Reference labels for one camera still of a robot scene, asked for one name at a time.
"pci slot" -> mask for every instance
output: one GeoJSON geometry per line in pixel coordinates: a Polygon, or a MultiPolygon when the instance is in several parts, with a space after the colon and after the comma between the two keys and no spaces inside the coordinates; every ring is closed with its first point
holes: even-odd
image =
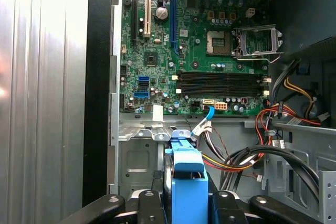
{"type": "Polygon", "coordinates": [[[169,40],[173,47],[176,44],[177,0],[170,0],[170,34],[169,40]]]}
{"type": "Polygon", "coordinates": [[[179,72],[176,88],[182,94],[216,94],[228,97],[258,97],[262,76],[244,73],[179,72]]]}
{"type": "Polygon", "coordinates": [[[131,42],[135,44],[138,32],[138,0],[132,0],[131,17],[131,42]]]}
{"type": "Polygon", "coordinates": [[[152,17],[152,0],[145,0],[145,24],[144,33],[145,38],[151,37],[151,17],[152,17]]]}

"black ram slot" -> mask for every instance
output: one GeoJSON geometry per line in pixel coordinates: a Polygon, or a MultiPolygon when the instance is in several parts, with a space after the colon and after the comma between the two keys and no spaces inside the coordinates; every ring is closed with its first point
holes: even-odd
{"type": "Polygon", "coordinates": [[[131,42],[135,44],[138,32],[138,0],[132,0],[131,42]]]}
{"type": "Polygon", "coordinates": [[[262,94],[262,76],[256,74],[180,72],[176,88],[183,94],[217,94],[233,97],[257,97],[262,94]]]}

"yellow wire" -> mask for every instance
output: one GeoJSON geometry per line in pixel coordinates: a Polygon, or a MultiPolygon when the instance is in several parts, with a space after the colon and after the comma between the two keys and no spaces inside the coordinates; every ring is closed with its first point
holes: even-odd
{"type": "Polygon", "coordinates": [[[311,110],[311,108],[313,107],[314,105],[314,100],[311,98],[311,96],[305,92],[305,90],[301,89],[300,87],[298,86],[295,86],[294,84],[290,83],[289,82],[289,78],[287,78],[285,81],[284,81],[284,86],[287,88],[287,89],[290,89],[290,90],[293,90],[295,92],[298,92],[298,93],[301,93],[303,94],[304,96],[306,96],[308,99],[309,99],[309,107],[308,109],[306,110],[306,114],[305,114],[305,117],[308,119],[309,118],[309,114],[308,112],[311,110]]]}
{"type": "Polygon", "coordinates": [[[222,167],[224,167],[224,168],[228,168],[228,169],[233,169],[233,170],[244,170],[244,169],[250,168],[250,167],[252,166],[252,165],[248,165],[248,166],[244,166],[244,167],[240,167],[240,168],[238,168],[238,167],[232,167],[232,166],[226,166],[226,165],[224,165],[224,164],[222,164],[222,163],[219,163],[219,162],[213,160],[212,158],[208,157],[208,156],[205,155],[205,154],[202,154],[202,156],[203,156],[204,158],[210,160],[211,162],[213,162],[213,163],[215,163],[215,164],[217,164],[217,165],[219,165],[219,166],[222,166],[222,167]]]}

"blue pci express slot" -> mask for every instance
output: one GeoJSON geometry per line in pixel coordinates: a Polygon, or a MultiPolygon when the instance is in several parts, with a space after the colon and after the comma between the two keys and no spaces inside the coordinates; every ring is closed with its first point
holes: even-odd
{"type": "Polygon", "coordinates": [[[174,51],[177,52],[176,48],[176,30],[177,30],[177,0],[170,0],[170,33],[169,33],[169,41],[174,48],[174,51]]]}
{"type": "Polygon", "coordinates": [[[134,98],[149,99],[149,92],[134,92],[134,98]]]}

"green circuit board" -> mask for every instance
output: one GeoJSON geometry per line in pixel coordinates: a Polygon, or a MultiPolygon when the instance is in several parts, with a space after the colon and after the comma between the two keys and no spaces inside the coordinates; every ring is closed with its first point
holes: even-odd
{"type": "MultiPolygon", "coordinates": [[[[216,114],[256,115],[263,108],[262,92],[254,97],[243,97],[244,104],[240,104],[242,97],[228,97],[224,92],[186,96],[176,92],[178,87],[172,76],[179,70],[267,75],[266,61],[237,61],[232,51],[238,45],[233,33],[236,27],[270,24],[268,0],[175,0],[174,42],[171,41],[172,0],[164,0],[162,4],[159,1],[151,0],[151,32],[145,37],[139,23],[139,19],[145,17],[145,0],[136,0],[135,7],[134,0],[123,0],[121,112],[151,113],[152,105],[159,104],[164,107],[164,114],[203,114],[206,112],[203,99],[226,102],[229,98],[227,109],[218,110],[216,114]],[[246,17],[249,8],[255,10],[252,18],[246,17]],[[140,85],[139,77],[148,77],[149,84],[140,85]],[[135,94],[139,91],[149,96],[137,97],[135,94]],[[235,110],[236,105],[244,110],[235,110]]],[[[267,32],[249,32],[247,38],[248,52],[266,51],[270,47],[267,32]]]]}

